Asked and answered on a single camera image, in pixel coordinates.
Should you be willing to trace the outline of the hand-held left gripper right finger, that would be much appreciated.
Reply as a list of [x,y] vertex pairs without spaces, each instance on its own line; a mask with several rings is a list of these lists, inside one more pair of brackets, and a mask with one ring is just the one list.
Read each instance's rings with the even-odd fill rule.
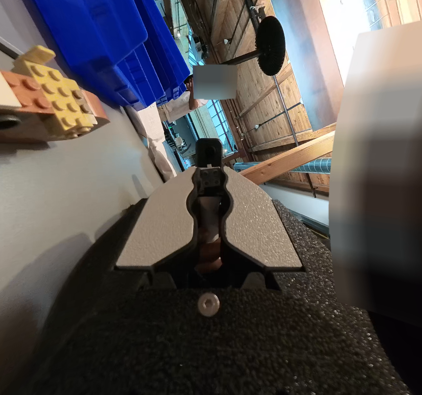
[[239,172],[224,167],[229,197],[222,218],[222,238],[228,246],[268,270],[300,270],[302,262],[271,197]]

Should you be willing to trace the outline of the blue plastic bin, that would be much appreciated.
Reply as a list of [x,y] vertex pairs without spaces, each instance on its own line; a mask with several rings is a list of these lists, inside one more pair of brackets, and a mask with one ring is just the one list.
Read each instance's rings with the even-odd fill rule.
[[98,96],[136,110],[154,95],[136,53],[147,30],[134,0],[33,0],[74,75]]

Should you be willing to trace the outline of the orange tan brick model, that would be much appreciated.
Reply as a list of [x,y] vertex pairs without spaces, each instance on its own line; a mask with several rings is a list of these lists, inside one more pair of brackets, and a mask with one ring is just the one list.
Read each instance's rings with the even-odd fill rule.
[[55,56],[35,45],[1,70],[1,144],[77,139],[110,123],[95,94],[47,65]]

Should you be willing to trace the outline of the stack of blue plastic bins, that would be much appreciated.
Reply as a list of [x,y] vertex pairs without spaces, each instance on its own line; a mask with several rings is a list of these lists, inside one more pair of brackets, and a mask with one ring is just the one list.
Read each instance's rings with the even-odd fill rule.
[[185,80],[190,71],[156,1],[134,2],[148,34],[144,46],[163,89],[156,105],[162,106],[177,100],[187,91]]

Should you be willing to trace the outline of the small dark grey brick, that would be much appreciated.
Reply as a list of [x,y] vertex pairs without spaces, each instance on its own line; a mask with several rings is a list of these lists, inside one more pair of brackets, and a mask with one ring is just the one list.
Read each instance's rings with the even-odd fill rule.
[[221,186],[221,168],[201,168],[200,183],[202,188],[219,188]]

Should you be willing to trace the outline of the slim silver spiral duct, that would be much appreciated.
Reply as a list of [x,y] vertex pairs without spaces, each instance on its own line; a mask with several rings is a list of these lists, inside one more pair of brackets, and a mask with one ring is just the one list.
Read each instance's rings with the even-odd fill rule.
[[[309,174],[329,175],[330,170],[331,170],[331,160],[332,160],[331,157],[318,158],[306,164],[298,166],[294,169],[291,169],[288,172],[301,172],[301,173],[309,173]],[[259,165],[260,163],[261,162],[236,162],[233,166],[233,169],[236,172],[241,172],[253,166]]]

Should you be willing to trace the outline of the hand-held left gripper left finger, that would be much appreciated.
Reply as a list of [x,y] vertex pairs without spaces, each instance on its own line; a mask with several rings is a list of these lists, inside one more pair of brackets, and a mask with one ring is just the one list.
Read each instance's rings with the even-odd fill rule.
[[196,167],[173,177],[147,199],[118,259],[117,269],[165,269],[194,243],[195,219],[188,209]]

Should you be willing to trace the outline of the black round ceiling fan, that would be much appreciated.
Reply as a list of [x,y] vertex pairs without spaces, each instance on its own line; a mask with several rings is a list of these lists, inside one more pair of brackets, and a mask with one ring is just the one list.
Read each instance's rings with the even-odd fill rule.
[[261,71],[266,76],[277,75],[285,60],[286,42],[279,20],[274,16],[265,17],[259,24],[255,39],[256,49],[244,55],[225,61],[223,65],[240,65],[257,59]]

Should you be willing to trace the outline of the light wooden beam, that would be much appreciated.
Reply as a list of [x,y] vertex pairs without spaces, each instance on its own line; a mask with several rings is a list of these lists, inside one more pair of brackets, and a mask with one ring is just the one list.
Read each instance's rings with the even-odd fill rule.
[[261,185],[333,150],[335,131],[282,152],[266,161],[242,170],[240,174],[256,185]]

